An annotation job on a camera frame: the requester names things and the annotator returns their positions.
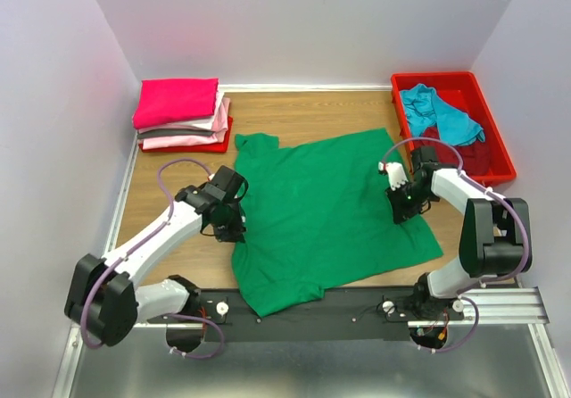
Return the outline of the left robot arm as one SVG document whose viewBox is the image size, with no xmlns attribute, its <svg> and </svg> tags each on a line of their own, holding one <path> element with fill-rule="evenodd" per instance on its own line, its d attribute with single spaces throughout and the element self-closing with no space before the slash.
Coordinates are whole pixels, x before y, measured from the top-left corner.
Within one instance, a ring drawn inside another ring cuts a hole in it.
<svg viewBox="0 0 571 398">
<path fill-rule="evenodd" d="M 162 316 L 210 324 L 203 316 L 201 291 L 192 282 L 179 275 L 151 286 L 143 281 L 163 258 L 206 228 L 221 243 L 242 243 L 240 203 L 248 189 L 245 177 L 221 166 L 200 186 L 167 194 L 166 210 L 124 245 L 101 257 L 83 256 L 64 305 L 83 343 L 91 349 L 114 346 L 137 323 Z"/>
</svg>

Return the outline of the green t-shirt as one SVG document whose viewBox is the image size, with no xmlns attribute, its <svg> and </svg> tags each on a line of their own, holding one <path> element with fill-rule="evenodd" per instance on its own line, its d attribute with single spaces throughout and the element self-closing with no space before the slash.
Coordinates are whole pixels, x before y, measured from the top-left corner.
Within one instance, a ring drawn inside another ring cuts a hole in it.
<svg viewBox="0 0 571 398">
<path fill-rule="evenodd" d="M 235 144 L 235 168 L 249 187 L 232 270 L 257 315 L 441 257 L 423 219 L 393 221 L 378 164 L 383 154 L 391 161 L 399 154 L 384 129 L 294 147 L 263 133 L 238 135 Z"/>
</svg>

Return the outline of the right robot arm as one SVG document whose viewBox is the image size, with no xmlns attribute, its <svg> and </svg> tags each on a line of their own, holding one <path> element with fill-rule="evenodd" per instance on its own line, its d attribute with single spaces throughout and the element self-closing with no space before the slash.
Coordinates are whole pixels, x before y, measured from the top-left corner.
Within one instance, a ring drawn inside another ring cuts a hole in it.
<svg viewBox="0 0 571 398">
<path fill-rule="evenodd" d="M 461 166 L 439 162 L 432 146 L 415 149 L 411 159 L 411 177 L 399 162 L 384 158 L 378 164 L 380 174 L 388 178 L 385 194 L 394 223 L 403 224 L 443 199 L 463 215 L 459 249 L 444 267 L 423 274 L 411 295 L 385 298 L 382 307 L 387 316 L 434 319 L 453 308 L 466 291 L 530 269 L 526 201 L 499 195 L 470 178 Z"/>
</svg>

